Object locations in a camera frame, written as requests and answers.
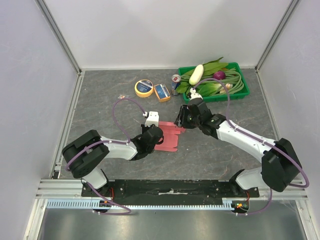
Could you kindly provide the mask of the pink cardboard box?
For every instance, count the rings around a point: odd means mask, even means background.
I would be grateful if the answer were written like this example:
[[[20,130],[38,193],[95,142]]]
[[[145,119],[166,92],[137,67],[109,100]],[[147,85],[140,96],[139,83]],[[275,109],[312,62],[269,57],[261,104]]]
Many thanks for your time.
[[[164,140],[163,143],[157,144],[154,149],[156,151],[176,152],[179,135],[184,133],[186,129],[169,121],[160,121],[158,127],[163,131]]]

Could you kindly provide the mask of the small clear plastic bag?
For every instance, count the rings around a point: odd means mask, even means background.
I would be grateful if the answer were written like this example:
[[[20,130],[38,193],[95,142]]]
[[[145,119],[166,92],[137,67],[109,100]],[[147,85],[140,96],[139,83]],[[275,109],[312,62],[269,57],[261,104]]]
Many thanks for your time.
[[[129,98],[129,96],[125,94],[120,94],[118,97],[118,99],[126,99],[126,98]]]

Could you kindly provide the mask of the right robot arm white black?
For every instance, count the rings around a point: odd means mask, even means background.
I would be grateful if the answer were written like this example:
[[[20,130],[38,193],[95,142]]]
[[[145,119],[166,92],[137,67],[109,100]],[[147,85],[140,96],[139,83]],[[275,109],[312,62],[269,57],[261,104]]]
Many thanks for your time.
[[[270,188],[283,192],[301,172],[296,152],[285,138],[276,141],[239,127],[226,116],[213,114],[201,98],[183,104],[175,125],[184,129],[198,128],[207,136],[232,144],[260,162],[253,169],[242,169],[230,179],[229,191],[235,197],[251,188]]]

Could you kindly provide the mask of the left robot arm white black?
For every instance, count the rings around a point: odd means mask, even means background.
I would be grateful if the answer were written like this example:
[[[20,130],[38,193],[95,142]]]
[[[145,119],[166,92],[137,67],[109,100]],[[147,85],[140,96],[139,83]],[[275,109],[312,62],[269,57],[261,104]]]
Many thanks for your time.
[[[75,179],[83,179],[92,186],[99,197],[110,191],[108,178],[98,165],[104,159],[136,161],[153,153],[164,141],[164,133],[156,125],[143,126],[142,134],[130,142],[101,136],[97,130],[90,130],[62,149],[66,169]]]

